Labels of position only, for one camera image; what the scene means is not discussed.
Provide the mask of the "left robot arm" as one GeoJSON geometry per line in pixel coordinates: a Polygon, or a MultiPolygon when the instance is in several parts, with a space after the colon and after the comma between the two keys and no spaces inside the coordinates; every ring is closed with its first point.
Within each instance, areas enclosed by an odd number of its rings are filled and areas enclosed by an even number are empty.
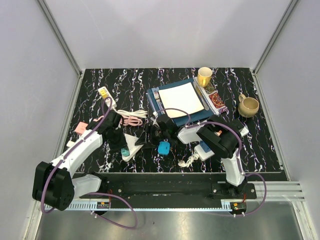
{"type": "Polygon", "coordinates": [[[79,166],[104,143],[125,144],[121,122],[118,114],[91,121],[81,137],[64,153],[51,162],[42,161],[36,166],[32,198],[40,202],[42,213],[48,213],[45,206],[63,211],[75,198],[89,193],[103,198],[108,193],[106,177],[97,173],[78,178],[73,176],[79,166]]]}

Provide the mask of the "dark blue cube adapter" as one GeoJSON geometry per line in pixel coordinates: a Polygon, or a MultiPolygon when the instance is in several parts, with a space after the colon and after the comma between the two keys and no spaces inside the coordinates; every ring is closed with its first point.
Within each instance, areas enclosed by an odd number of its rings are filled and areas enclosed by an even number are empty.
{"type": "Polygon", "coordinates": [[[205,153],[208,153],[211,150],[204,141],[200,141],[199,145],[205,153]]]}

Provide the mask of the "teal small plug adapter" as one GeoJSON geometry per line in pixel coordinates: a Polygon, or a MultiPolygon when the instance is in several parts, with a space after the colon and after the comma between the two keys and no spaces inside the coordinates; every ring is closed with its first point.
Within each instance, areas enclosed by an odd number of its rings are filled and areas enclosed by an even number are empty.
{"type": "Polygon", "coordinates": [[[128,157],[130,155],[130,151],[127,147],[121,149],[121,154],[123,157],[128,157]]]}

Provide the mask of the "white multicolour power strip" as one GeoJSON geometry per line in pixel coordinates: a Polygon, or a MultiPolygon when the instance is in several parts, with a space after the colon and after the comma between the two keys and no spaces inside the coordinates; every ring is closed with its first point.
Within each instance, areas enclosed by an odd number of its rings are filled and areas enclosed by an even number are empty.
{"type": "Polygon", "coordinates": [[[239,147],[236,136],[230,130],[222,126],[207,124],[202,126],[196,134],[215,153],[215,155],[222,159],[232,158],[234,152],[239,147]],[[217,136],[215,132],[219,130],[222,130],[222,134],[217,136]]]}

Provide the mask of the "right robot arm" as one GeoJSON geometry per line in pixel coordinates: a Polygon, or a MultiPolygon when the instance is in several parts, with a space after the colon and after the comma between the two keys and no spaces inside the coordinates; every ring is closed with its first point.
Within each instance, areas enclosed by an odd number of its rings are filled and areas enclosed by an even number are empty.
{"type": "Polygon", "coordinates": [[[232,198],[239,198],[245,192],[245,173],[242,167],[240,151],[242,137],[248,130],[238,120],[225,122],[221,117],[212,115],[202,122],[190,124],[191,116],[178,127],[167,114],[153,113],[153,123],[145,126],[146,143],[150,145],[162,144],[178,145],[199,142],[194,153],[186,160],[180,160],[181,168],[188,168],[195,160],[205,161],[211,156],[222,160],[226,173],[227,192],[232,198]]]}

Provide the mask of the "pink deer cube adapter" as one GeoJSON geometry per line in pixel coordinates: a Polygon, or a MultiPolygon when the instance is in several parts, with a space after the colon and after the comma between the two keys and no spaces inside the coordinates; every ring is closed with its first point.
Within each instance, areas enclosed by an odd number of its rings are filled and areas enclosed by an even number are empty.
{"type": "Polygon", "coordinates": [[[219,137],[222,134],[222,130],[216,131],[215,134],[219,137]]]}

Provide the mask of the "white triangular power strip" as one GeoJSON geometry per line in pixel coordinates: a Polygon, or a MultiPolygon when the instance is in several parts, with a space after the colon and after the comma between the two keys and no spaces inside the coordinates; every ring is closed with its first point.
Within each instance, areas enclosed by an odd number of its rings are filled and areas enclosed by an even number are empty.
{"type": "Polygon", "coordinates": [[[123,154],[121,154],[122,156],[122,160],[125,162],[129,162],[135,155],[136,153],[143,147],[143,145],[135,145],[137,140],[139,139],[136,136],[130,135],[125,133],[125,140],[127,143],[127,148],[128,148],[128,152],[129,155],[128,156],[124,156],[123,154]]]}

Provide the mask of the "light blue plug adapter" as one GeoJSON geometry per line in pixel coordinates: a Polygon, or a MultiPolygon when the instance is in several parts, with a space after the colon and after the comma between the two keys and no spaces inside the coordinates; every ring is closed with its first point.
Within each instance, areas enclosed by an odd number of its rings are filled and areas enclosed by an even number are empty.
{"type": "Polygon", "coordinates": [[[157,151],[160,155],[167,156],[170,152],[171,145],[168,141],[161,141],[158,145],[157,151]]]}

